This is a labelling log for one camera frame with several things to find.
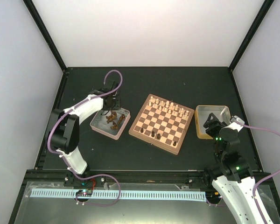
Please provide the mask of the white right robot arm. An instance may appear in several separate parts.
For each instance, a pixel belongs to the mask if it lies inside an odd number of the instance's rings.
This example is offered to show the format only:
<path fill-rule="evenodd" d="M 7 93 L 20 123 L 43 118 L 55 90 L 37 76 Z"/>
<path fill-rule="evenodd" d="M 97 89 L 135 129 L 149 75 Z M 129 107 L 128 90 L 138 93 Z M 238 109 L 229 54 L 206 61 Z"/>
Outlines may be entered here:
<path fill-rule="evenodd" d="M 203 126 L 213 138 L 217 167 L 205 170 L 203 183 L 219 193 L 238 224 L 271 224 L 273 220 L 260 198 L 252 169 L 239 153 L 238 133 L 243 125 L 238 116 L 226 123 L 214 113 L 209 114 Z"/>

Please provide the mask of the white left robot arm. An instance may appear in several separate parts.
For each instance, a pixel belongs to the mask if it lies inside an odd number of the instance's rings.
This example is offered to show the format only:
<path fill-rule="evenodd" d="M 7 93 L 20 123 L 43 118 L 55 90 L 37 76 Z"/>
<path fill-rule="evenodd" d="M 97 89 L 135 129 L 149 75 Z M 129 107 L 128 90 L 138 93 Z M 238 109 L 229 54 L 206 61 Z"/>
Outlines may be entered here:
<path fill-rule="evenodd" d="M 107 98 L 112 98 L 121 84 L 113 83 L 106 89 L 95 90 L 76 105 L 64 110 L 55 109 L 51 113 L 46 130 L 47 149 L 65 161 L 67 169 L 75 174 L 74 180 L 80 186 L 86 186 L 91 181 L 90 173 L 86 172 L 87 162 L 78 149 L 80 124 L 102 110 Z"/>

